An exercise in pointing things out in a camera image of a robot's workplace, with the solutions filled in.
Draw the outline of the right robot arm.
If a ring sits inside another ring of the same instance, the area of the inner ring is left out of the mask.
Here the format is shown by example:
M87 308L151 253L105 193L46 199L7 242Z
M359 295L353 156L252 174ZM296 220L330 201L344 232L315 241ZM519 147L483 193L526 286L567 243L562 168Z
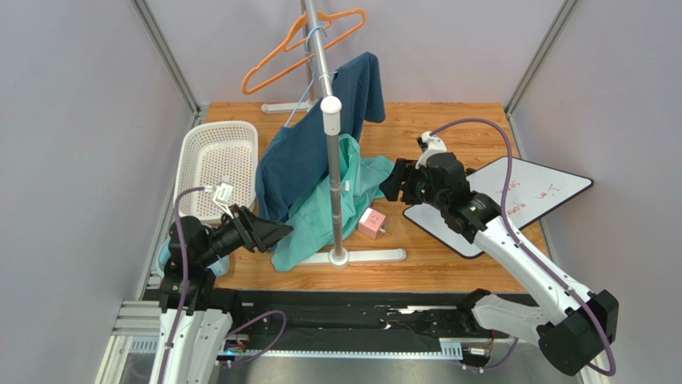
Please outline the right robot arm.
M458 305L463 331L494 330L531 342L568 376L596 368L601 353L613 357L620 305L607 290L596 293L562 271L509 221L500 205L471 189L453 153L425 164L399 158L379 188L389 201L428 204L447 228L492 256L535 301L508 301L489 290L472 291Z

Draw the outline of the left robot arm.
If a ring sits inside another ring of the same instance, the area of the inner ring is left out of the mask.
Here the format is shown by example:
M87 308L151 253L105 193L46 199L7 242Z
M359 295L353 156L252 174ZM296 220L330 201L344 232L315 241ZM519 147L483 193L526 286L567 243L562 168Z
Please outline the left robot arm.
M169 229L169 259L158 300L158 349L151 383L207 383L219 350L243 315L236 290L216 289L211 265L239 248L266 252L293 230L233 205L218 227L194 216L176 218Z

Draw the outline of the teal t shirt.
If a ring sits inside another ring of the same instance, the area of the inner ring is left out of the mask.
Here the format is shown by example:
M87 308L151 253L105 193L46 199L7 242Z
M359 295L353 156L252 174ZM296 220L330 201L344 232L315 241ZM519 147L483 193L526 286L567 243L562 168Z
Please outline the teal t shirt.
M383 198L379 184L393 170L393 163L379 155L363 158L359 143L348 134L339 137L339 172L341 192L343 238L356 229L360 218L377 198ZM271 262L278 272L287 272L318 250L334 243L331 217L331 192L329 177L313 185L313 189L296 200L285 223L293 231L281 240Z

